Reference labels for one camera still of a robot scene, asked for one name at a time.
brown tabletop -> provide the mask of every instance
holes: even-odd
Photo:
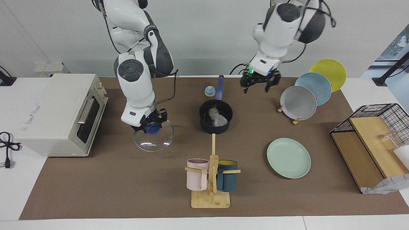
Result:
[[[20,219],[159,218],[205,216],[315,216],[407,214],[399,192],[362,195],[329,132],[351,114],[339,90],[314,116],[291,124],[277,113],[280,95],[295,78],[282,78],[269,93],[264,84],[247,94],[239,79],[225,79],[223,100],[234,116],[229,129],[217,135],[221,159],[238,162],[242,173],[230,194],[228,209],[193,209],[186,188],[186,160],[209,158],[211,135],[199,125],[198,109],[208,97],[207,85],[217,78],[178,78],[176,97],[160,104],[175,127],[172,144],[158,153],[140,150],[133,130],[121,122],[126,99],[116,79],[103,79],[108,104],[86,158],[48,158]],[[154,79],[157,100],[171,96],[173,80]],[[268,164],[268,145],[292,138],[311,156],[311,170],[286,179]]]

white countertop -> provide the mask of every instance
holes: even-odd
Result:
[[[19,124],[32,108],[21,103],[35,97],[47,85],[47,78],[18,79],[12,87],[1,87],[0,131],[15,133]],[[352,110],[366,104],[398,103],[387,87],[377,87],[371,79],[348,78],[342,87]],[[5,149],[0,150],[3,161]],[[162,219],[58,219],[18,221],[35,181],[46,160],[24,147],[11,153],[15,162],[12,169],[0,168],[0,229],[208,229],[213,224],[222,229],[289,229],[289,230],[325,230],[325,229],[405,229],[409,224],[407,215],[385,216],[281,216],[281,217],[212,217],[212,218],[162,218]],[[409,204],[409,189],[400,191]]]

mint green plate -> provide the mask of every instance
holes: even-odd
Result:
[[[280,175],[296,179],[305,176],[311,168],[311,157],[298,141],[279,138],[267,148],[267,159]]]

white toaster oven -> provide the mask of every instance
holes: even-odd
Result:
[[[107,101],[95,74],[54,74],[15,139],[42,156],[88,156]]]

black wire basket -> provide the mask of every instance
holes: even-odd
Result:
[[[391,103],[361,106],[330,133],[354,132],[355,130],[349,122],[349,119],[355,117],[381,117],[391,131],[400,132],[397,139],[401,144],[409,144],[409,115],[399,104]]]

